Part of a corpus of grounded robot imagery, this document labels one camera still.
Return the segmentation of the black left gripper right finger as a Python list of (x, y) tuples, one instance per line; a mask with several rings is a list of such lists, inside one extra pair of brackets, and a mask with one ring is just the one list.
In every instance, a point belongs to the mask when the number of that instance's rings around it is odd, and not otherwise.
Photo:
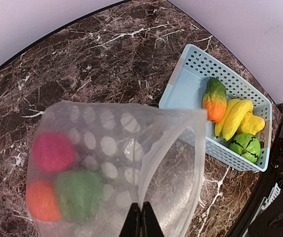
[(164, 237), (151, 203), (143, 203), (141, 211), (141, 232), (142, 237)]

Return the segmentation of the red toy apple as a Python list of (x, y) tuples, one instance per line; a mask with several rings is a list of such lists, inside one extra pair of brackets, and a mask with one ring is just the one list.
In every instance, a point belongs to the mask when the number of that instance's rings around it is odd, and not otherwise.
[(72, 166), (75, 150), (67, 135), (60, 132), (44, 132), (33, 142), (32, 158), (43, 173), (60, 172)]

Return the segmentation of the green toy avocado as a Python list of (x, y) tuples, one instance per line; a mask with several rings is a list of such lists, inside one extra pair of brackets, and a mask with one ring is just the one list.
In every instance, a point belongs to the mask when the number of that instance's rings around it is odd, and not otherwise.
[(54, 191), (62, 219), (82, 225), (98, 212), (103, 197), (103, 178), (89, 170), (68, 170), (58, 174)]

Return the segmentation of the yellow toy banana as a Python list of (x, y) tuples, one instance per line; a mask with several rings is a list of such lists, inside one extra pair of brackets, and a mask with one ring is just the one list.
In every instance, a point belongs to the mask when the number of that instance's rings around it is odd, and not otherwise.
[(253, 111), (251, 100), (231, 99), (227, 102), (225, 115), (220, 122), (215, 124), (215, 137), (229, 141), (236, 133), (242, 119), (247, 112)]

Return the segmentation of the clear dotted zip top bag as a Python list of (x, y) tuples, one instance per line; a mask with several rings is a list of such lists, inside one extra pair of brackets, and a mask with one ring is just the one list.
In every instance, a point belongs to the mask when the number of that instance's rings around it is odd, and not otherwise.
[(205, 165), (206, 113), (139, 104), (60, 101), (48, 107), (35, 138), (44, 132), (69, 137), (75, 160), (66, 170), (43, 173), (32, 158), (27, 187), (54, 181), (68, 170), (89, 170), (103, 178), (95, 217), (82, 225), (62, 218), (35, 219), (41, 237), (119, 237), (132, 203), (151, 203), (165, 237), (183, 237), (198, 204)]

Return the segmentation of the yellow toy pepper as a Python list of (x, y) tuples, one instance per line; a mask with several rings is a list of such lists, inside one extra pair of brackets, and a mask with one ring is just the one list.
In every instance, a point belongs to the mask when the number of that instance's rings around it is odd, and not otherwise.
[(256, 135), (265, 127), (265, 120), (262, 117), (255, 116), (251, 112), (247, 112), (241, 121), (237, 133), (249, 133)]

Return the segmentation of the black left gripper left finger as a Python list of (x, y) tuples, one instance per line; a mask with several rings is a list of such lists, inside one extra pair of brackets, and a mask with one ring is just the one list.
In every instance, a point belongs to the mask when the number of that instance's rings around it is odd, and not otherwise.
[(124, 225), (119, 234), (120, 237), (140, 237), (141, 234), (141, 210), (138, 203), (131, 204)]

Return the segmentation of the orange green toy mango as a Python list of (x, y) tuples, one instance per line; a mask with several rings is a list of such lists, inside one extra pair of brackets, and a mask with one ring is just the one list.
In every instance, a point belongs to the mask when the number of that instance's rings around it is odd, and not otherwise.
[(227, 108), (226, 88), (217, 78), (210, 77), (203, 95), (202, 107), (208, 111), (208, 120), (220, 122)]

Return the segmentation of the orange toy orange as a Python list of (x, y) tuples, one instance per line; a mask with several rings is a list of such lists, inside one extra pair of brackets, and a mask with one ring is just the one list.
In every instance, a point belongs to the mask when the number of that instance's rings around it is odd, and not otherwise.
[(54, 187), (49, 181), (37, 181), (28, 185), (26, 203), (30, 214), (43, 222), (55, 222), (61, 219)]

